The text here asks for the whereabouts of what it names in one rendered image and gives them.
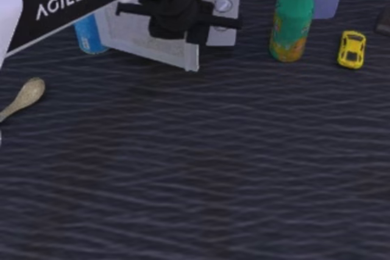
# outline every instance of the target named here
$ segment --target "dark wooden table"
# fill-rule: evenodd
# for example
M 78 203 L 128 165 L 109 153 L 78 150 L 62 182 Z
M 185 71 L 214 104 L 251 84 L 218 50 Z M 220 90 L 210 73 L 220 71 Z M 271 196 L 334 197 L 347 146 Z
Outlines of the dark wooden table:
M 342 0 L 306 54 L 268 54 L 275 0 L 243 0 L 234 49 L 188 73 L 73 29 L 8 59 L 0 106 L 30 77 L 35 107 L 1 126 L 2 260 L 388 260 L 390 38 L 386 0 Z M 343 30 L 366 64 L 336 64 Z

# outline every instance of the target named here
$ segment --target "yellow toy car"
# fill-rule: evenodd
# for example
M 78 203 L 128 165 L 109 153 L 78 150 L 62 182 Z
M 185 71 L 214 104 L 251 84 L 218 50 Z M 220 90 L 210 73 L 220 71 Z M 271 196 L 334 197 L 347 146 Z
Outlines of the yellow toy car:
M 364 63 L 365 49 L 366 37 L 354 30 L 346 30 L 342 33 L 337 61 L 341 66 L 359 69 Z

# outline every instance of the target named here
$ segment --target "green bottle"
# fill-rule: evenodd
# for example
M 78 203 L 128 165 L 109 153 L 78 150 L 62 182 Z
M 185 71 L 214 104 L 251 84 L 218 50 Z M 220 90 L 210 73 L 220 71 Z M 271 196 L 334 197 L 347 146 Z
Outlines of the green bottle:
M 277 0 L 269 45 L 272 56 L 293 62 L 303 55 L 313 10 L 313 0 Z

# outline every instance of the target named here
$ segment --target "car windshield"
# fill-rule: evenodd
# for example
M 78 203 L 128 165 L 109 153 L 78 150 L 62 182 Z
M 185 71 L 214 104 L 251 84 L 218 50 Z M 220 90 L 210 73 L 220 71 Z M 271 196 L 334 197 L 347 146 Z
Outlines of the car windshield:
M 359 42 L 363 41 L 363 38 L 361 36 L 356 36 L 356 35 L 348 35 L 348 39 L 359 41 Z
M 349 61 L 357 61 L 358 60 L 358 54 L 349 51 L 347 53 L 347 60 L 349 60 Z

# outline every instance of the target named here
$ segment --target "can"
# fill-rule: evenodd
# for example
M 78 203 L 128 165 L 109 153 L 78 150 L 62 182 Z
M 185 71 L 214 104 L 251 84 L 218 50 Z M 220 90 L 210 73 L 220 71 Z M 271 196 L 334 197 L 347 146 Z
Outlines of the can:
M 101 54 L 108 50 L 101 43 L 95 15 L 87 16 L 74 24 L 80 49 L 87 54 Z

